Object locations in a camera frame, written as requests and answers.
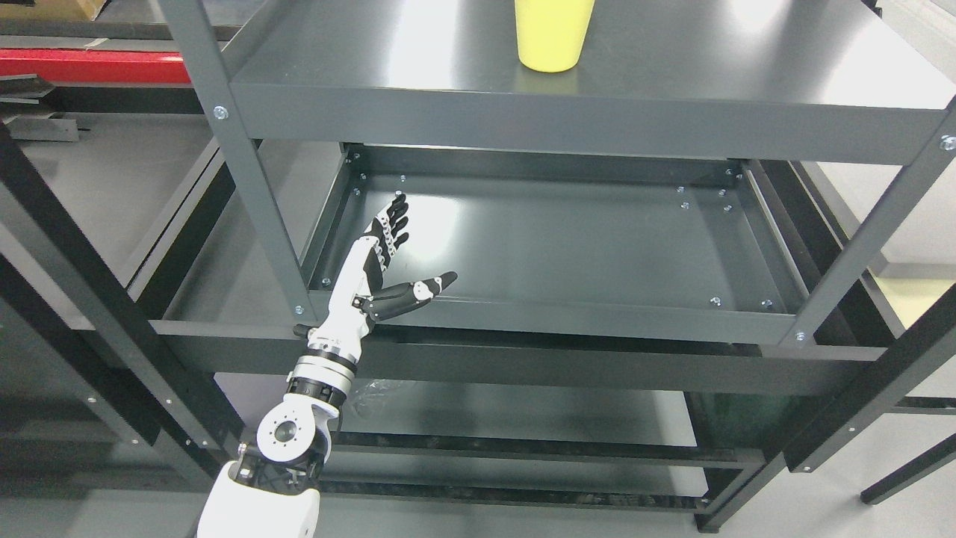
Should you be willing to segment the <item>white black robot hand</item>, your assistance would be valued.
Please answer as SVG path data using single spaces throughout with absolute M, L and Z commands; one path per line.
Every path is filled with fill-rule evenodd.
M 455 271 L 385 287 L 385 272 L 409 240 L 409 202 L 402 191 L 378 211 L 352 242 L 332 287 L 328 315 L 319 327 L 297 326 L 307 357 L 323 357 L 355 371 L 361 340 L 380 321 L 420 309 L 458 278 Z

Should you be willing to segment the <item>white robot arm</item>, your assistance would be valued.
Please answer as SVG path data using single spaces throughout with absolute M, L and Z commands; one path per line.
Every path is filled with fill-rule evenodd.
M 329 422 L 339 418 L 359 359 L 336 347 L 308 350 L 282 401 L 254 439 L 220 470 L 198 520 L 198 537 L 313 537 L 320 474 L 330 457 Z

